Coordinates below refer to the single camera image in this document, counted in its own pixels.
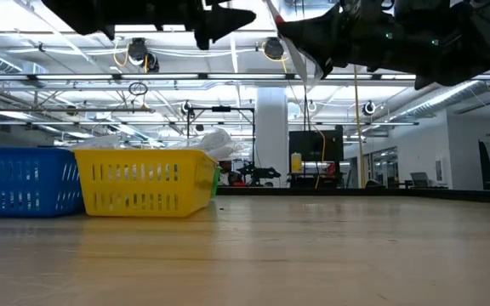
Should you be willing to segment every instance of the green object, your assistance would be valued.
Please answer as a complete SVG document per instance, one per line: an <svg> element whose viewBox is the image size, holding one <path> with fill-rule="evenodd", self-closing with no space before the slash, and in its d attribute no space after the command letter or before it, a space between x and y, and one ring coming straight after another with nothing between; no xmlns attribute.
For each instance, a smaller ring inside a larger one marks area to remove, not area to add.
<svg viewBox="0 0 490 306"><path fill-rule="evenodd" d="M213 174L213 187L211 188L211 198L214 198L217 195L217 186L219 186L219 176L220 176L220 167L216 167L214 169L214 174Z"/></svg>

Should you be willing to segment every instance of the blue plastic basket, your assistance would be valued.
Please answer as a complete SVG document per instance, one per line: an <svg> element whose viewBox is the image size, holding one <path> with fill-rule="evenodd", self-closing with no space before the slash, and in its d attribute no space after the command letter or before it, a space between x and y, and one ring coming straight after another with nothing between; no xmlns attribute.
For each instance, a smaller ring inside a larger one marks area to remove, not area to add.
<svg viewBox="0 0 490 306"><path fill-rule="evenodd" d="M0 148L0 217L56 217L83 209L72 152Z"/></svg>

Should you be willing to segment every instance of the red object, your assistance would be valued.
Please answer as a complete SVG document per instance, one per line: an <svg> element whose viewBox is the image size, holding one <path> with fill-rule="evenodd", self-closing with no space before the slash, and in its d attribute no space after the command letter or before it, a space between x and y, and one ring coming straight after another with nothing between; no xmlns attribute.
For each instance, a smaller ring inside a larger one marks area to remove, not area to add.
<svg viewBox="0 0 490 306"><path fill-rule="evenodd" d="M276 16L276 26L285 23L285 20L281 17L281 15Z"/></svg>
<svg viewBox="0 0 490 306"><path fill-rule="evenodd" d="M326 171L327 174L334 174L336 172L336 164L331 163L324 171Z"/></svg>

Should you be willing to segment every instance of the desk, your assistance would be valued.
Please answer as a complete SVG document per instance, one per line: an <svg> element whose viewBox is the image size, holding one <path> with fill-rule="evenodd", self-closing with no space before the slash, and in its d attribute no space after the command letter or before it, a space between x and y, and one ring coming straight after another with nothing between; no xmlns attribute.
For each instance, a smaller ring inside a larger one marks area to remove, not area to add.
<svg viewBox="0 0 490 306"><path fill-rule="evenodd" d="M315 188L316 173L290 173L290 188ZM340 188L341 178L333 174L318 174L319 188Z"/></svg>
<svg viewBox="0 0 490 306"><path fill-rule="evenodd" d="M0 219L0 305L490 305L489 204L215 201L183 219Z"/></svg>

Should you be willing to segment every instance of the plastic basket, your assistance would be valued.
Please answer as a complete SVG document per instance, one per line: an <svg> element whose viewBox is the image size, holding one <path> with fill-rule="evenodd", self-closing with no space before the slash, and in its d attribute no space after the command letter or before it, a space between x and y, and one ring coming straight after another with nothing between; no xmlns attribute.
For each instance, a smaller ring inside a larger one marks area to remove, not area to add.
<svg viewBox="0 0 490 306"><path fill-rule="evenodd" d="M209 204L215 161L199 150L76 150L86 213L184 217Z"/></svg>
<svg viewBox="0 0 490 306"><path fill-rule="evenodd" d="M211 198L217 195L217 187L219 187L220 167L214 169L213 187L211 187Z"/></svg>
<svg viewBox="0 0 490 306"><path fill-rule="evenodd" d="M82 210L73 153L0 148L0 217L56 217Z"/></svg>

